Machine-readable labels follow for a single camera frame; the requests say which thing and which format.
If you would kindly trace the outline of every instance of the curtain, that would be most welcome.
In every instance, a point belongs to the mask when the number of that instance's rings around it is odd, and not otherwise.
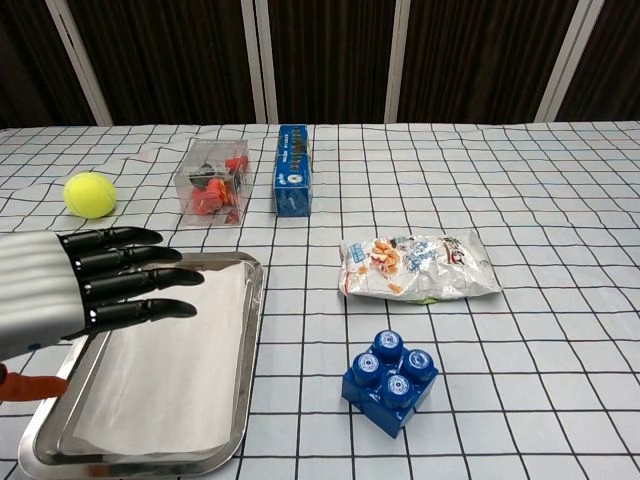
[[[576,4],[411,2],[398,120],[533,121]]]
[[[640,120],[640,2],[607,0],[558,120]]]
[[[255,121],[240,0],[69,0],[115,124]]]
[[[278,119],[383,122],[394,0],[269,0]]]
[[[0,128],[95,125],[44,1],[2,1],[0,62]]]

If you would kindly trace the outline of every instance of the tennis ball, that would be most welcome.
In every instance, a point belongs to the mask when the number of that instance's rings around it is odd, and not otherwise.
[[[100,218],[116,206],[116,189],[107,177],[95,172],[82,172],[71,177],[64,186],[64,203],[79,217]]]

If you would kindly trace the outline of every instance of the snack bag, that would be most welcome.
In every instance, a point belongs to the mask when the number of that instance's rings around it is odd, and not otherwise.
[[[409,235],[340,246],[340,291],[415,303],[499,292],[478,236]]]

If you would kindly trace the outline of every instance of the stainless steel tray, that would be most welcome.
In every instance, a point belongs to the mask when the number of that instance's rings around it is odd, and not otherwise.
[[[222,270],[238,263],[245,266],[246,294],[229,442],[207,451],[147,455],[143,458],[99,450],[91,454],[74,452],[68,439],[82,412],[104,352],[109,348],[111,334],[102,333],[79,339],[71,347],[58,372],[58,376],[72,380],[69,391],[60,399],[42,402],[22,437],[19,460],[24,471],[41,480],[176,477],[206,473],[229,460],[240,446],[247,427],[264,273],[260,263],[243,253],[186,254],[177,264],[196,270]]]

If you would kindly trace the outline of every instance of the blue toy block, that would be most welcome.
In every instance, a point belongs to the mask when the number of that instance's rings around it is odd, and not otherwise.
[[[431,391],[437,375],[431,355],[407,350],[400,335],[383,330],[342,376],[342,396],[396,438]]]
[[[273,195],[279,217],[311,215],[311,152],[306,125],[282,125],[278,136]]]

